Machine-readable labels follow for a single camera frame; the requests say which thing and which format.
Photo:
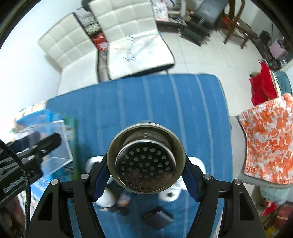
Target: black box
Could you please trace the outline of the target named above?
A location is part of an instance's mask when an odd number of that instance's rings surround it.
[[[158,206],[145,214],[142,220],[155,230],[160,230],[169,225],[173,221],[173,218],[170,213]]]

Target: perforated metal disc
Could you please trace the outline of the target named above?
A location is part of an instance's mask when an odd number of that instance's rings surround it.
[[[172,180],[175,158],[164,144],[136,140],[124,146],[116,158],[116,173],[131,190],[148,193],[164,188]]]

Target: blue tablecloth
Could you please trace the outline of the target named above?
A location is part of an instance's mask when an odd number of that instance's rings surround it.
[[[48,101],[47,108],[78,120],[79,167],[92,156],[104,155],[122,129],[151,121],[173,131],[188,156],[200,158],[207,173],[232,180],[232,150],[228,109],[218,78],[207,74],[150,75],[120,79],[79,89]],[[142,215],[161,205],[174,221],[160,231],[145,225]],[[223,207],[219,200],[214,229]],[[100,212],[97,216],[107,238],[186,237],[198,204],[182,191],[171,203],[156,194],[135,194],[130,214]]]

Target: orange floral cloth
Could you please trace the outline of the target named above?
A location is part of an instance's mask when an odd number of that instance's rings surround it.
[[[239,116],[246,138],[244,174],[272,183],[293,183],[293,97],[266,101]]]

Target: metal strainer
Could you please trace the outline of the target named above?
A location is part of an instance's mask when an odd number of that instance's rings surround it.
[[[165,127],[140,123],[124,129],[112,140],[107,164],[122,187],[135,193],[158,193],[179,179],[185,152],[180,140]]]

